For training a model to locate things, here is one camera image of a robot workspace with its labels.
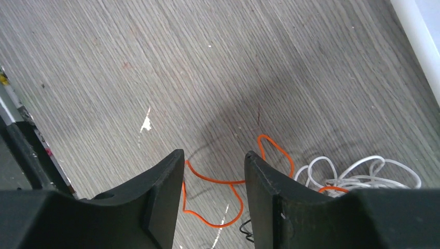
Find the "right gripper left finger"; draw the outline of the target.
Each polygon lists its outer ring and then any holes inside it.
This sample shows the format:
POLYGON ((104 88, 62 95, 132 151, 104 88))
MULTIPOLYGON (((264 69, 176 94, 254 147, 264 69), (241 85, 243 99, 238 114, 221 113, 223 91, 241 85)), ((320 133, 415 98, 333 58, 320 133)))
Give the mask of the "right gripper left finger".
POLYGON ((172 248, 184 173, 177 149, 93 199, 1 191, 1 248, 172 248))

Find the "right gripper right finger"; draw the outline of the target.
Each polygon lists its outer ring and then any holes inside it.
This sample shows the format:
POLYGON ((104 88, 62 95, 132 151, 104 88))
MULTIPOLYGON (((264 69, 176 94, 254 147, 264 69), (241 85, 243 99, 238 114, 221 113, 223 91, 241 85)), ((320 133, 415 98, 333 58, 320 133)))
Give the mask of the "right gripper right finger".
POLYGON ((256 248, 439 248, 438 189, 328 197, 250 151, 245 185, 256 248))

